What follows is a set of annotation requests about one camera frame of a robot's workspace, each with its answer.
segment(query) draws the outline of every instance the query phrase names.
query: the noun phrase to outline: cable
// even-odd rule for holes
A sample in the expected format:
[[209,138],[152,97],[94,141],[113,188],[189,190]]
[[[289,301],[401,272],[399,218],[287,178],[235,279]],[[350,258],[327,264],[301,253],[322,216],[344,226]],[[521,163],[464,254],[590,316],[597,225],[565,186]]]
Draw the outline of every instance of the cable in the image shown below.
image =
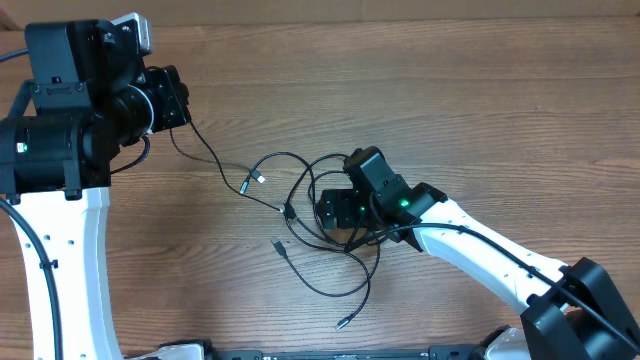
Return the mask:
[[[317,163],[327,160],[327,159],[331,159],[331,158],[344,158],[344,160],[346,161],[347,159],[349,159],[349,156],[345,155],[345,154],[329,154],[329,155],[325,155],[322,156],[318,159],[316,159],[314,162],[311,163],[311,167],[313,167],[314,165],[316,165]],[[322,227],[322,222],[320,221],[320,218],[318,217],[318,212],[316,209],[316,186],[315,186],[315,181],[313,180],[313,178],[311,179],[311,188],[313,190],[313,195],[311,197],[311,203],[313,205],[313,218],[316,222],[316,226],[318,227],[318,229],[320,229],[320,233],[322,233],[322,235],[326,238],[326,240],[330,243],[333,244],[338,244],[337,241],[335,241],[334,239],[332,239],[329,234],[327,234],[324,231],[324,228]]]
[[[302,173],[302,175],[300,176],[300,178],[298,179],[298,181],[295,183],[295,185],[293,186],[293,188],[291,189],[291,191],[289,192],[289,197],[287,199],[287,204],[290,204],[291,199],[293,197],[293,194],[295,193],[296,189],[298,188],[298,186],[300,185],[300,182],[302,181],[302,179],[305,177],[306,173],[309,172],[310,176],[311,176],[311,183],[309,184],[311,190],[312,190],[312,195],[311,195],[311,203],[313,205],[313,213],[314,213],[314,218],[316,219],[316,222],[318,220],[318,216],[316,213],[316,208],[315,208],[315,182],[317,181],[318,178],[314,178],[313,176],[313,170],[312,167],[314,165],[316,165],[318,162],[322,161],[322,160],[326,160],[329,159],[331,157],[345,157],[346,155],[341,155],[341,154],[331,154],[331,155],[327,155],[327,156],[323,156],[319,159],[317,159],[316,161],[312,162],[307,169]],[[321,230],[322,234],[324,235],[324,237],[316,234],[314,231],[312,231],[308,226],[306,226],[304,224],[304,222],[302,222],[300,220],[299,217],[296,218],[296,220],[298,221],[298,223],[306,230],[308,231],[310,234],[312,234],[313,236],[315,236],[316,238],[323,240],[323,241],[327,241],[327,242],[332,242],[336,245],[338,245],[338,247],[344,247],[345,245],[340,244],[338,242],[336,242],[335,240],[331,239],[323,230],[322,226],[317,222],[318,228]],[[345,317],[344,319],[340,320],[337,324],[336,324],[336,330],[340,330],[343,327],[345,327],[346,325],[349,324],[349,322],[351,322],[351,320],[353,320],[353,318],[355,318],[356,315],[358,315],[358,313],[360,313],[360,311],[362,311],[362,309],[364,308],[364,306],[367,303],[367,300],[369,299],[369,294],[371,292],[371,278],[373,277],[373,275],[375,274],[375,270],[378,267],[378,263],[380,261],[380,246],[378,246],[377,248],[377,256],[376,256],[376,263],[374,264],[373,270],[371,272],[371,274],[368,273],[368,270],[366,268],[366,266],[364,265],[364,263],[356,256],[350,256],[353,255],[351,253],[346,253],[344,252],[343,249],[336,249],[336,248],[327,248],[327,247],[321,247],[321,246],[317,246],[317,245],[313,245],[310,244],[308,242],[306,242],[304,239],[302,239],[291,227],[291,224],[289,222],[289,218],[285,217],[285,223],[287,225],[287,228],[289,229],[289,231],[291,232],[292,235],[294,235],[294,237],[296,237],[296,239],[298,239],[298,241],[302,242],[303,244],[318,249],[318,250],[324,250],[324,251],[329,251],[329,252],[333,252],[333,253],[342,253],[346,256],[351,257],[353,260],[357,261],[363,268],[363,270],[365,271],[366,274],[366,279],[365,281],[363,281],[360,286],[356,287],[355,289],[353,289],[351,292],[345,293],[345,294],[333,294],[333,295],[343,295],[343,296],[348,296],[351,295],[357,291],[359,291],[360,289],[362,289],[362,287],[364,287],[364,285],[367,285],[367,293],[362,301],[362,303],[360,304],[360,306],[358,307],[358,309],[356,311],[354,311],[353,313],[351,313],[349,316]],[[352,241],[355,238],[355,235],[358,232],[358,228],[359,226],[357,226],[357,228],[354,230],[354,232],[352,233],[352,236],[350,237],[350,241]],[[312,291],[321,294],[321,295],[325,295],[325,296],[329,296],[328,293],[322,293],[319,292],[317,289],[313,288],[313,286],[311,286],[307,281],[305,281],[305,279],[300,275],[300,273],[295,269],[295,266],[293,266],[293,264],[287,260],[287,263],[289,264],[289,266],[293,269],[294,273],[296,273],[296,275],[298,276],[298,278],[300,278],[300,280],[303,282],[303,284],[305,284],[309,289],[311,289]]]
[[282,151],[282,152],[275,152],[275,153],[271,153],[269,155],[264,156],[262,159],[260,159],[254,166],[253,168],[251,168],[249,170],[249,173],[247,174],[246,179],[244,180],[244,182],[242,183],[242,187],[240,188],[240,193],[241,194],[245,194],[249,188],[249,179],[251,178],[251,176],[254,176],[255,173],[258,172],[258,166],[260,166],[260,164],[262,164],[265,160],[270,159],[272,157],[276,157],[276,156],[290,156],[293,157],[295,159],[298,159],[300,162],[302,162],[303,165],[305,165],[306,167],[309,167],[309,164],[299,155],[296,155],[294,153],[291,152],[287,152],[287,151]]
[[200,132],[198,131],[198,129],[196,128],[196,125],[193,123],[193,121],[190,121],[189,124],[191,124],[191,128],[193,128],[193,132],[196,133],[196,136],[198,137],[198,139],[200,139],[200,141],[202,142],[202,144],[209,150],[209,152],[211,153],[211,155],[213,155],[213,157],[216,159],[216,165],[218,165],[218,170],[220,170],[220,175],[222,176],[222,181],[224,181],[224,184],[227,185],[227,187],[229,188],[229,190],[233,191],[234,193],[247,198],[247,199],[251,199],[253,201],[256,201],[272,210],[275,210],[277,212],[282,213],[283,210],[280,210],[280,208],[277,208],[269,203],[266,203],[262,200],[256,199],[254,197],[251,197],[249,195],[245,195],[243,193],[240,193],[240,191],[234,189],[231,185],[229,185],[229,182],[227,181],[227,177],[224,175],[224,171],[222,170],[222,165],[220,165],[220,159],[218,159],[218,155],[216,155],[215,151],[213,151],[213,149],[211,148],[211,146],[209,146],[209,143],[207,143],[207,141],[202,137],[202,135],[200,135]]
[[558,283],[556,283],[555,281],[549,279],[547,276],[545,276],[540,271],[538,271],[538,269],[536,269],[534,266],[531,266],[531,265],[527,264],[526,262],[524,262],[523,260],[520,260],[520,258],[518,258],[517,256],[513,255],[512,253],[510,253],[508,250],[506,250],[505,248],[503,248],[502,246],[500,246],[499,244],[497,244],[493,240],[489,239],[485,235],[483,235],[483,234],[481,234],[481,233],[479,233],[479,232],[477,232],[475,230],[468,229],[468,228],[466,228],[466,227],[464,227],[462,225],[440,224],[440,223],[422,223],[422,224],[399,226],[399,227],[396,227],[396,228],[394,228],[392,230],[381,231],[379,233],[376,233],[373,236],[369,236],[369,237],[366,237],[364,239],[360,239],[360,241],[366,240],[365,242],[368,242],[370,240],[373,240],[375,236],[388,235],[388,234],[391,234],[391,233],[394,233],[394,232],[397,232],[397,231],[400,231],[400,230],[409,230],[409,229],[416,229],[416,228],[434,228],[434,229],[456,230],[456,231],[461,232],[461,233],[469,234],[469,235],[471,235],[471,236],[483,241],[484,243],[486,243],[487,245],[491,246],[496,251],[498,251],[499,253],[504,255],[506,258],[508,258],[509,260],[513,261],[516,265],[522,267],[527,272],[529,272],[531,275],[537,277],[539,280],[541,280],[545,284],[549,285],[554,290],[558,291],[565,298],[567,298],[570,303],[573,303],[573,305],[577,305],[578,307],[582,308],[591,317],[593,317],[596,321],[598,321],[600,323],[600,325],[604,326],[609,332],[611,332],[613,335],[615,335],[620,340],[622,340],[624,343],[626,343],[631,349],[633,349],[633,351],[635,351],[636,354],[640,355],[640,346],[638,346],[638,344],[636,344],[635,341],[631,340],[627,335],[622,333],[620,330],[616,329],[607,319],[603,318],[600,314],[598,314],[595,310],[593,310],[589,305],[585,304],[582,300],[580,300],[578,297],[573,295],[571,292],[569,292],[568,290],[564,289],[562,286],[558,285]]
[[149,156],[149,152],[151,151],[151,141],[149,141],[149,138],[147,137],[147,135],[142,135],[141,139],[144,141],[144,150],[142,150],[142,154],[140,154],[140,156],[138,156],[138,158],[135,159],[132,163],[129,163],[119,169],[113,170],[111,172],[111,175],[117,174],[121,171],[131,169],[132,167],[146,160],[147,156]]
[[356,223],[356,227],[353,228],[353,232],[351,233],[351,236],[349,237],[349,240],[347,240],[347,242],[344,244],[345,251],[347,251],[347,249],[349,249],[349,247],[351,246],[351,243],[356,238],[356,235],[358,235],[358,231],[360,230],[360,227],[362,226],[362,221],[364,220],[365,214],[366,214],[365,210],[361,210],[360,211],[360,218],[358,219],[358,222]]
[[18,118],[24,116],[24,112],[31,102],[31,86],[33,86],[33,80],[25,80],[22,85],[20,85],[20,89],[13,99],[7,117]]
[[273,246],[276,248],[276,251],[280,254],[280,256],[282,256],[286,260],[287,264],[289,264],[289,267],[291,267],[291,269],[296,274],[296,276],[300,279],[300,281],[302,281],[302,283],[306,287],[308,287],[309,289],[311,289],[313,292],[315,292],[317,294],[320,294],[320,295],[323,295],[323,296],[327,296],[327,297],[331,297],[331,298],[345,297],[345,296],[349,296],[349,295],[352,295],[352,294],[358,292],[360,289],[362,289],[364,287],[364,285],[367,285],[367,292],[365,293],[365,296],[364,296],[362,302],[360,303],[360,306],[358,307],[358,309],[356,309],[356,311],[352,312],[349,316],[347,316],[344,319],[340,320],[335,326],[336,330],[340,330],[343,327],[347,326],[351,322],[351,320],[353,320],[362,311],[362,309],[364,309],[364,306],[367,303],[367,300],[369,299],[369,295],[371,294],[371,278],[375,274],[376,270],[378,269],[378,264],[380,263],[380,246],[377,247],[376,262],[373,265],[371,273],[369,273],[369,270],[367,269],[366,265],[357,256],[352,255],[350,253],[343,253],[343,254],[351,257],[355,261],[357,261],[358,264],[360,264],[360,266],[363,268],[367,278],[366,278],[366,280],[364,282],[362,282],[362,284],[360,284],[360,286],[356,287],[355,289],[353,289],[351,291],[347,291],[347,292],[344,292],[344,293],[338,293],[338,294],[332,294],[332,293],[327,293],[327,292],[318,290],[313,285],[309,284],[309,282],[300,274],[300,272],[298,272],[298,269],[296,269],[296,267],[293,265],[293,263],[291,262],[291,260],[287,256],[287,251],[285,250],[285,248],[282,245],[282,243],[280,241],[275,241],[275,240],[272,240],[271,242],[273,243]]
[[373,214],[373,217],[376,219],[376,221],[381,224],[384,225],[384,221],[382,221],[382,218],[380,217],[380,214],[378,214],[378,209],[376,209],[376,205],[373,203],[373,196],[375,195],[375,192],[371,192],[371,194],[369,194],[369,209],[371,210],[371,213]]
[[3,63],[7,60],[11,60],[13,58],[17,58],[18,56],[27,55],[28,53],[29,53],[29,49],[21,49],[21,50],[16,50],[10,53],[0,55],[0,63]]
[[[215,160],[207,160],[207,159],[203,159],[203,158],[199,158],[197,156],[193,156],[191,154],[187,154],[186,152],[184,152],[182,149],[180,149],[180,147],[178,147],[178,144],[176,144],[176,140],[173,138],[173,129],[169,129],[169,137],[171,138],[171,143],[173,144],[173,147],[176,149],[176,151],[178,151],[182,156],[185,156],[191,160],[195,160],[195,161],[201,161],[201,162],[205,162],[205,163],[209,163],[209,164],[217,164],[217,162]],[[251,169],[249,169],[248,166],[245,165],[241,165],[241,164],[234,164],[234,163],[222,163],[222,165],[226,168],[236,168],[238,170],[243,170],[247,173],[251,172]]]
[[51,305],[51,323],[53,324],[53,348],[55,352],[55,360],[62,360],[62,324],[60,321],[60,303],[58,300],[58,290],[56,289],[56,282],[53,277],[52,264],[49,262],[49,256],[42,246],[42,242],[35,231],[31,228],[29,223],[20,215],[20,213],[9,203],[0,198],[0,208],[9,215],[13,221],[18,224],[22,231],[27,235],[29,241],[33,245],[33,248],[40,258],[40,267],[44,271],[44,279],[47,283],[47,290],[49,292],[49,303]]
[[344,174],[344,171],[342,170],[330,170],[327,172],[323,172],[322,174],[316,176],[315,179],[313,179],[311,181],[311,183],[309,183],[309,188],[307,189],[307,197],[309,198],[309,200],[312,200],[311,198],[311,187],[314,185],[315,182],[317,182],[318,180],[320,180],[320,178],[327,176],[327,175],[331,175],[331,174]]

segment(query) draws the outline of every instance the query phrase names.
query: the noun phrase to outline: black bracket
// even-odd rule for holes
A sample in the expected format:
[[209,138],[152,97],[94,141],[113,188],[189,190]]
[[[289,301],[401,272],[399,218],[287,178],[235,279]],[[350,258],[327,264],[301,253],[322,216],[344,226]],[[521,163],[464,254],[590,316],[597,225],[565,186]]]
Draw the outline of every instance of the black bracket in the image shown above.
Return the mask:
[[53,260],[50,261],[48,263],[45,262],[41,262],[40,263],[40,269],[57,269],[58,268],[58,260]]
[[[640,329],[611,277],[595,262],[582,258],[573,267],[560,269],[560,286],[597,311],[616,329],[636,343]],[[565,315],[559,308],[566,303],[557,290],[532,296],[520,319],[532,360],[631,360],[635,353],[582,309]]]
[[[391,170],[375,146],[356,149],[345,160],[342,169],[353,188],[324,190],[316,205],[322,226],[328,230],[336,226],[340,229],[355,228],[358,222],[361,228],[369,230],[418,224],[420,216],[429,208],[447,201],[444,192],[426,183],[410,188],[401,175]],[[395,242],[404,240],[422,251],[412,231],[398,231],[389,238]],[[356,240],[348,244],[345,251],[362,245],[363,242]]]

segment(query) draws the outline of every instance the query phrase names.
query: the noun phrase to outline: wooden table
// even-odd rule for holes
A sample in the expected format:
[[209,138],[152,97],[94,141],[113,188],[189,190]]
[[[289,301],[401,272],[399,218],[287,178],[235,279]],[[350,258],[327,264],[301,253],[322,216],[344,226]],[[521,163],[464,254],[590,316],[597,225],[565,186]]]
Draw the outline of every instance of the wooden table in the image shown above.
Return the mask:
[[[541,254],[588,256],[640,319],[640,20],[429,21],[155,29],[147,65],[174,64],[195,124],[224,161],[274,151],[312,160],[377,145],[409,184],[447,192],[481,222]],[[0,33],[0,48],[23,47]],[[30,77],[0,65],[0,113]],[[208,156],[188,127],[189,153]],[[290,236],[275,212],[241,199],[218,170],[154,135],[144,164],[113,179],[107,248],[123,352],[211,338],[220,349],[422,348],[476,342],[519,319],[453,266],[406,244],[382,249],[364,290],[306,289],[273,250],[281,239],[309,280],[344,291],[362,280],[342,256]],[[131,161],[139,145],[114,161]],[[337,168],[328,162],[322,169]],[[302,168],[266,162],[254,194],[281,203]],[[239,187],[244,173],[229,169]],[[347,180],[327,179],[322,187]],[[299,209],[306,204],[296,198]],[[31,356],[21,250],[0,217],[0,350]],[[375,253],[360,251],[368,264]]]

